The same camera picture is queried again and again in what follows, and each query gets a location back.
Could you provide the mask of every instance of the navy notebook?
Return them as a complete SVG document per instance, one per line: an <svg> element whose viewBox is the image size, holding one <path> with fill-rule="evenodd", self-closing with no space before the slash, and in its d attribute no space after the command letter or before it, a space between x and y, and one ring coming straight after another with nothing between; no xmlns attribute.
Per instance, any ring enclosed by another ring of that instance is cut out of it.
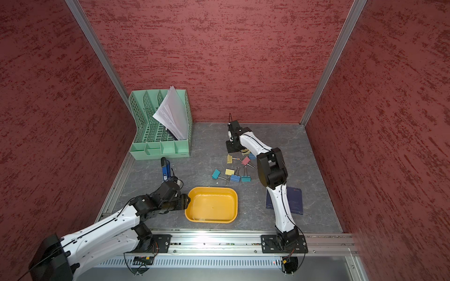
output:
<svg viewBox="0 0 450 281"><path fill-rule="evenodd" d="M299 188L288 187L287 190L289 208L291 208L292 214L303 214L303 202L302 202L302 190ZM272 205L272 199L269 192L265 192L265 207L266 209L274 209Z"/></svg>

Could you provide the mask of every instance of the yellow plastic tray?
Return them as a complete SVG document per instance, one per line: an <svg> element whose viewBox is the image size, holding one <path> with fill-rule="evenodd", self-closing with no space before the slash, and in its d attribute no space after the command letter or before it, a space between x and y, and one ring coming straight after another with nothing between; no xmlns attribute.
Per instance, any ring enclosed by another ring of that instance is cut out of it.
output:
<svg viewBox="0 0 450 281"><path fill-rule="evenodd" d="M194 187L184 214L196 223L230 223L238 215L238 195L228 187Z"/></svg>

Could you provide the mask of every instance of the white paper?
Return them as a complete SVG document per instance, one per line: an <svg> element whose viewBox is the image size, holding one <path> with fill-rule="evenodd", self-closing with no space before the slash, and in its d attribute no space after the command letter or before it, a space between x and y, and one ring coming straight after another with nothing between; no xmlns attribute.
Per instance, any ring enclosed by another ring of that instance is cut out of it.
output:
<svg viewBox="0 0 450 281"><path fill-rule="evenodd" d="M171 86L166 97L153 118L163 124L178 139L188 139L188 116L183 101L176 93L175 87Z"/></svg>

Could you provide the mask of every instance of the metal vent grille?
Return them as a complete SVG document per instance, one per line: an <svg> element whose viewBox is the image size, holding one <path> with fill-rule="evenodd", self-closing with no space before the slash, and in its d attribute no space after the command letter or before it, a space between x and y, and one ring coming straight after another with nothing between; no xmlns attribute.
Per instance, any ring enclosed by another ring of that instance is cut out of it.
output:
<svg viewBox="0 0 450 281"><path fill-rule="evenodd" d="M132 264L133 257L127 256L128 266L137 268L142 263ZM98 268L124 268L123 256L117 256L97 265ZM280 268L279 257L207 257L207 256L161 256L156 257L153 268Z"/></svg>

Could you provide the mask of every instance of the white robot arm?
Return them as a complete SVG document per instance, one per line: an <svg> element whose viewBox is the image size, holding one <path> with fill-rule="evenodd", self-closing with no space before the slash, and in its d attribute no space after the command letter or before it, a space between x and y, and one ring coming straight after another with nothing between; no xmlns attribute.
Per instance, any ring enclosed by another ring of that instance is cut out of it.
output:
<svg viewBox="0 0 450 281"><path fill-rule="evenodd" d="M260 155L261 153L267 153L272 150L271 147L265 145L260 141L253 132L246 132L240 135L241 145L253 155ZM275 211L275 226L280 232L288 232L294 229L292 223L293 218L291 215L291 209L289 208L289 202L287 197L286 183L275 186L275 189L266 186L269 191L270 198Z"/></svg>
<svg viewBox="0 0 450 281"><path fill-rule="evenodd" d="M97 264L131 251L158 247L144 222L157 214L184 210L190 198L174 181L165 181L152 194L130 199L118 212L82 230L45 238L29 265L33 281L71 281Z"/></svg>
<svg viewBox="0 0 450 281"><path fill-rule="evenodd" d="M286 193L288 172L281 150L265 145L249 128L242 128L236 120L228 123L228 137L228 153L248 149L256 156L259 180L269 191L274 206L277 246L281 251L293 250L302 238L289 208Z"/></svg>

